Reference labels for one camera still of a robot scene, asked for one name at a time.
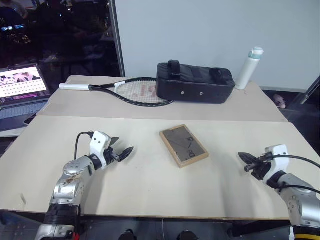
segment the white water bottle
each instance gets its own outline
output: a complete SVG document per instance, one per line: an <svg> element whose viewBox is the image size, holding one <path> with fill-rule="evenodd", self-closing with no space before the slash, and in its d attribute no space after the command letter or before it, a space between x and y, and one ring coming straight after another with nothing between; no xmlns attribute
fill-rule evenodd
<svg viewBox="0 0 320 240"><path fill-rule="evenodd" d="M242 90L245 89L252 74L254 73L260 58L264 50L261 47L255 46L248 55L248 58L245 60L242 70L235 81L235 88Z"/></svg>

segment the laptop screen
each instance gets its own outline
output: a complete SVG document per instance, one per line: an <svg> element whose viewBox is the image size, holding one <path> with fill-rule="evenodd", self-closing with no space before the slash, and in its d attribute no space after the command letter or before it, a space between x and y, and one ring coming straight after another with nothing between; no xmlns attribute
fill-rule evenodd
<svg viewBox="0 0 320 240"><path fill-rule="evenodd" d="M50 97L38 65L0 70L0 105Z"/></svg>

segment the tennis racket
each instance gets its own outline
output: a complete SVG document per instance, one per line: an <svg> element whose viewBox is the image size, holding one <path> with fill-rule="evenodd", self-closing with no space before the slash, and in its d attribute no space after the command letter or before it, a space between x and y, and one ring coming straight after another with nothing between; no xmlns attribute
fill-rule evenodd
<svg viewBox="0 0 320 240"><path fill-rule="evenodd" d="M156 94L155 78L139 77L105 85L65 84L60 83L61 90L98 91L111 94L126 103L142 107L160 107L171 104Z"/></svg>

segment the laptop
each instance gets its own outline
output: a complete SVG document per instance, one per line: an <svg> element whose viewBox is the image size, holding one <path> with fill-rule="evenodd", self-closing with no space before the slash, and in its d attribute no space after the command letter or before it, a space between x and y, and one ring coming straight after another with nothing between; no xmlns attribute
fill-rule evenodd
<svg viewBox="0 0 320 240"><path fill-rule="evenodd" d="M50 96L37 64L0 69L0 131L26 127Z"/></svg>

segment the laptop keyboard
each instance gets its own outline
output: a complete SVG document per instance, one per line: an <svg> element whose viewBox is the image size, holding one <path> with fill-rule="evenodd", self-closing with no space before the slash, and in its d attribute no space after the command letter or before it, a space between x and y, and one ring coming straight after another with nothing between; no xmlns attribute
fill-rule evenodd
<svg viewBox="0 0 320 240"><path fill-rule="evenodd" d="M23 106L3 108L0 111L0 119L13 118L27 114L36 114L46 105L46 103L47 102L40 102Z"/></svg>

